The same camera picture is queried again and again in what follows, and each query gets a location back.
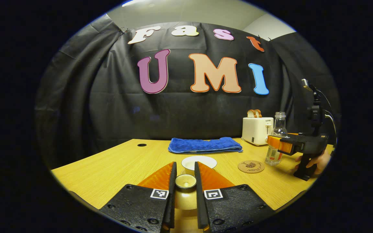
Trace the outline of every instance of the ceiling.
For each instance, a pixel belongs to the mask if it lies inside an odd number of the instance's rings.
[[[141,0],[107,14],[120,28],[193,21],[243,30],[266,12],[241,0]]]

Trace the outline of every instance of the white bowl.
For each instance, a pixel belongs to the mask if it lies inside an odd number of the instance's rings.
[[[200,162],[202,164],[205,164],[209,166],[211,169],[215,168],[217,165],[217,161],[211,157],[208,156],[202,156],[202,155],[197,155],[197,156],[191,156],[188,158],[185,158],[182,160],[181,165],[188,169],[188,170],[195,170],[195,162]]]

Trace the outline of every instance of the black curtain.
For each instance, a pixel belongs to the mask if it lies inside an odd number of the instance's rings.
[[[197,27],[199,35],[173,36],[171,32],[180,25]],[[161,29],[145,41],[127,44],[136,30],[153,26]],[[230,31],[234,40],[216,38],[216,28]],[[256,38],[265,51],[255,49],[246,37]],[[161,93],[145,93],[137,62],[151,57],[149,76],[155,82],[159,72],[154,55],[163,49],[171,50],[167,58],[169,82]],[[222,57],[236,59],[241,92],[226,93],[212,87],[206,93],[192,92],[191,53],[206,54],[215,66]],[[268,95],[253,91],[249,63],[263,67]],[[286,112],[289,132],[310,131],[306,109],[313,97],[302,87],[302,78],[323,91],[333,110],[338,110],[337,92],[326,65],[297,33],[267,41],[220,25],[169,22],[122,34],[104,15],[67,41],[41,80],[35,107],[40,149],[53,169],[130,139],[241,137],[242,118],[249,109],[260,109],[265,117]],[[333,126],[330,130],[325,123],[323,131],[333,135]]]

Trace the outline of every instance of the glass bottle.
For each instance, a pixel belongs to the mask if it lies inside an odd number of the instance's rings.
[[[276,112],[274,116],[274,129],[271,132],[272,136],[285,138],[287,136],[286,130],[286,112]],[[268,145],[268,151],[266,155],[265,164],[278,165],[281,162],[282,153],[277,151],[277,148]]]

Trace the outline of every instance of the cork coaster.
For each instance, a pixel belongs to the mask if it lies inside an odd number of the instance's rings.
[[[265,168],[264,164],[259,161],[247,160],[238,164],[238,169],[245,173],[259,173]]]

